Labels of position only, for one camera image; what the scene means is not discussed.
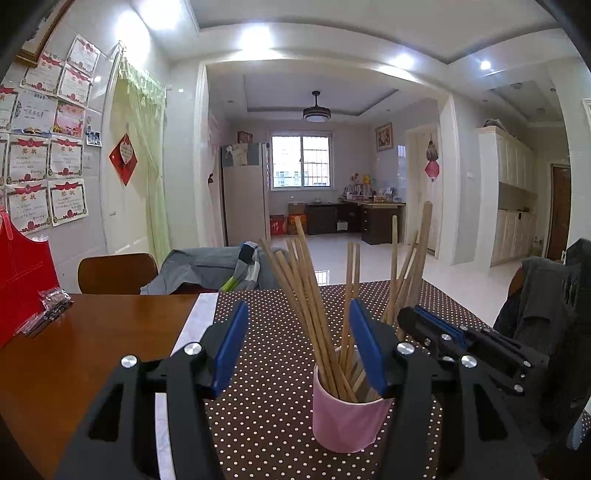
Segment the dark jacket on chair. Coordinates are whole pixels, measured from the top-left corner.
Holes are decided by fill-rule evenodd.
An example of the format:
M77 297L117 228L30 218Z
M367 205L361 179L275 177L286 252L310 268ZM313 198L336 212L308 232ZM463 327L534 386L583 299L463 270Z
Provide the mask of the dark jacket on chair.
M590 399L590 241L564 263L522 261L494 324L500 334L549 357L543 399L553 412L579 412Z

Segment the dark wooden desk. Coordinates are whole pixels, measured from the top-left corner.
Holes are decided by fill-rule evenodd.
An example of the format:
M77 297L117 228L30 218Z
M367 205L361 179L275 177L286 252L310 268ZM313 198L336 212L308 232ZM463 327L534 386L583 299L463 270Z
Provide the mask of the dark wooden desk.
M370 245L390 243L393 239L393 218L398 219L398 241L404 241L405 203L375 203L341 200L308 203L305 214L308 234L360 234Z

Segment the brown polka dot tablecloth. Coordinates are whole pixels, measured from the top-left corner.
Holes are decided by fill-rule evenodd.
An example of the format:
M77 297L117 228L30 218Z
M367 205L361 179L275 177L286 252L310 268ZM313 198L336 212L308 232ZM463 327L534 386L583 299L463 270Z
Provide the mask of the brown polka dot tablecloth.
M453 324L493 325L507 298L509 276L478 278L469 293L443 280L424 282L423 306ZM246 335L231 384L206 404L224 479L375 479L386 444L387 414L377 440L359 453L332 453L312 433L311 346L280 290L205 293L192 305L172 353L197 341L236 301L249 305Z

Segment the red door hanging ornament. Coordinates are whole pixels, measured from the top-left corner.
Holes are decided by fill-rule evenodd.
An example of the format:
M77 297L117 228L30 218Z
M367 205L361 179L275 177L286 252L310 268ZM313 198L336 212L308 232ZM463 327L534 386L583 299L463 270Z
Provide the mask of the red door hanging ornament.
M427 145L426 159L425 173L432 182L435 182L440 176L441 166L439 164L439 152L432 139L429 140Z

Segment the brown wooden chair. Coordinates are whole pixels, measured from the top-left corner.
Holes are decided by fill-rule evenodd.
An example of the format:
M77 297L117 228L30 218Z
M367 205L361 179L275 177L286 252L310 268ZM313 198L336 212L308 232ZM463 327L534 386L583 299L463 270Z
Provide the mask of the brown wooden chair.
M131 253L84 258L78 266L77 281L82 294L139 295L157 275L150 254Z

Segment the orange cardboard box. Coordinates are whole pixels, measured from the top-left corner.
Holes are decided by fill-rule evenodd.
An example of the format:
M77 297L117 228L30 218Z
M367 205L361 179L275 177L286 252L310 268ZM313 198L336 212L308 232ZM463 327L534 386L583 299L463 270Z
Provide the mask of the orange cardboard box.
M290 214L287 216L287 234L297 235L297 225L301 225L301 230L307 233L307 215Z

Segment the red cardboard box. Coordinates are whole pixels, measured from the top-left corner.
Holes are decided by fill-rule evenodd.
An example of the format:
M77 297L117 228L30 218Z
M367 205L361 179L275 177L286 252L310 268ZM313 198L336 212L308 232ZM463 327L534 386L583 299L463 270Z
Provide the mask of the red cardboard box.
M287 217L284 215L270 215L270 235L287 235Z

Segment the grey jacket on chair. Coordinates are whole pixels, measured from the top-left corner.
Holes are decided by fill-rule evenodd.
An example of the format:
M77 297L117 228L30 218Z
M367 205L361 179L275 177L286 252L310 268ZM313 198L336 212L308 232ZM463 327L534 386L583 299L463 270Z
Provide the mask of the grey jacket on chair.
M235 247L172 250L140 294L171 295L190 286L219 292L280 288L266 252L256 242L246 241Z

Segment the silver refrigerator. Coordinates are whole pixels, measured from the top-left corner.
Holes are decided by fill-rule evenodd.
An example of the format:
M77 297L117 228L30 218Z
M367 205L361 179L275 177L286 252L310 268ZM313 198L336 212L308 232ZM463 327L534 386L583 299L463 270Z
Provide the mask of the silver refrigerator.
M221 147L221 204L227 246L270 239L269 150L269 143Z

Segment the black ceiling lamp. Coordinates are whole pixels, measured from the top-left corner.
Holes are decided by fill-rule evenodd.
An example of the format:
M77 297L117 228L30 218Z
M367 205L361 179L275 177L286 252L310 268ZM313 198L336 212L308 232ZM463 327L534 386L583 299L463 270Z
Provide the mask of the black ceiling lamp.
M318 90L312 91L311 95L314 96L315 104L310 107L304 108L303 118L305 121L311 123L324 123L332 118L332 112L328 107L318 105L318 97L321 92Z

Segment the light green curtain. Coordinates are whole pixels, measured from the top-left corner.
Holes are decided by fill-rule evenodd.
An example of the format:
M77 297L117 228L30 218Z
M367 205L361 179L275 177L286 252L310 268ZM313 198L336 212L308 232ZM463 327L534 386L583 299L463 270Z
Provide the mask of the light green curtain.
M145 167L148 245L156 263L161 264L170 251L163 182L166 90L122 52L116 67L113 105L123 114L123 129L138 163Z

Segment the white wall cabinet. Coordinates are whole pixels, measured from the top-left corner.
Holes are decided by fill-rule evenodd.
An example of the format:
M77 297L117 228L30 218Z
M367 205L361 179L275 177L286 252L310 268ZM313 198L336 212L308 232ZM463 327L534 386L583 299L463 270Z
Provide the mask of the white wall cabinet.
M483 270L527 257L537 227L533 151L505 130L477 130L481 200L475 263Z

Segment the small framed wall picture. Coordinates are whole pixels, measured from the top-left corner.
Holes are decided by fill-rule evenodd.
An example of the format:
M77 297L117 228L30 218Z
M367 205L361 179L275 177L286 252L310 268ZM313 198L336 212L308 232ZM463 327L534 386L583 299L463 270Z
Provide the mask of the small framed wall picture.
M393 124L391 122L379 126L375 130L376 150L382 152L394 148Z

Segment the window with white frame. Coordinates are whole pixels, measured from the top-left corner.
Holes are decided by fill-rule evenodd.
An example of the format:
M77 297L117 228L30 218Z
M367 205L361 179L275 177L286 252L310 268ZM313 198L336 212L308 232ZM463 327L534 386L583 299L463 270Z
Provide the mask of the window with white frame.
M328 133L273 133L270 149L273 190L332 186L332 136Z

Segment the red diamond wall decoration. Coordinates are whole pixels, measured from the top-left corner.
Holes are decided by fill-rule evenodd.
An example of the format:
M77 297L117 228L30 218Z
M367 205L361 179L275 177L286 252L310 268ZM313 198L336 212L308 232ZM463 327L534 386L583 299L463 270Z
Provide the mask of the red diamond wall decoration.
M135 150L127 133L121 137L113 148L109 154L109 159L122 184L127 186L137 165Z

